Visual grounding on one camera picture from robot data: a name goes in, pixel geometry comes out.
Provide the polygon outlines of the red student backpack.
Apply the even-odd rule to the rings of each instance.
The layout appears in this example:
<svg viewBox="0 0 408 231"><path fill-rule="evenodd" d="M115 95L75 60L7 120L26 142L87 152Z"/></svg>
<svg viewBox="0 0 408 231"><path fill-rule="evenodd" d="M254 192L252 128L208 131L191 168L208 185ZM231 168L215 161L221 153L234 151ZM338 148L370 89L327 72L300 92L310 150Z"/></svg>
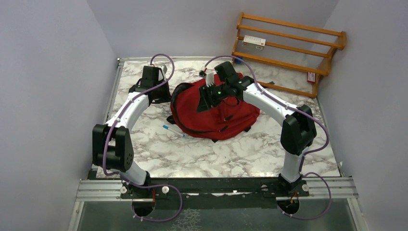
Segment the red student backpack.
<svg viewBox="0 0 408 231"><path fill-rule="evenodd" d="M213 142L233 138L243 131L248 132L257 121L260 110L234 97L224 99L220 105L208 111L196 112L200 99L199 88L204 85L204 79L178 84L172 93L172 115L167 117L167 122L178 126L189 136Z"/></svg>

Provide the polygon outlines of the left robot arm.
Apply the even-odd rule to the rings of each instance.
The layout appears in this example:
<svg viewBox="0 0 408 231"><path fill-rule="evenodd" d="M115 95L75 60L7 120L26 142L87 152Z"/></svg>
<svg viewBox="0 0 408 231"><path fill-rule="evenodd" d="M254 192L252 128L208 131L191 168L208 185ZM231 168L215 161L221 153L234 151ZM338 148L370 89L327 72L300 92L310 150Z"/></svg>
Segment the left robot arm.
<svg viewBox="0 0 408 231"><path fill-rule="evenodd" d="M92 130L92 163L108 174L116 173L133 183L138 197L151 193L147 181L148 172L134 161L130 133L141 114L152 103L171 100L166 78L167 67L146 65L142 77L128 90L128 96L117 113L105 124L97 124Z"/></svg>

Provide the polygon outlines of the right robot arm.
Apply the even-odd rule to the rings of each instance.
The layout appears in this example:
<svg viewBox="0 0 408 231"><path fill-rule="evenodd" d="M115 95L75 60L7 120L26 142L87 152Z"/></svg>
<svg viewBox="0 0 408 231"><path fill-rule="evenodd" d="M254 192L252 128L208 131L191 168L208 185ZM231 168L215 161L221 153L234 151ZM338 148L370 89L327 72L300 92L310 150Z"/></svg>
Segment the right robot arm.
<svg viewBox="0 0 408 231"><path fill-rule="evenodd" d="M285 150L283 169L278 176L278 191L285 196L295 192L302 179L300 168L304 154L317 135L311 108L307 105L297 107L268 94L254 78L240 77L230 62L217 65L214 72L203 67L199 75L205 78L205 84L199 88L198 113L234 97L255 106L278 122L281 126L280 143Z"/></svg>

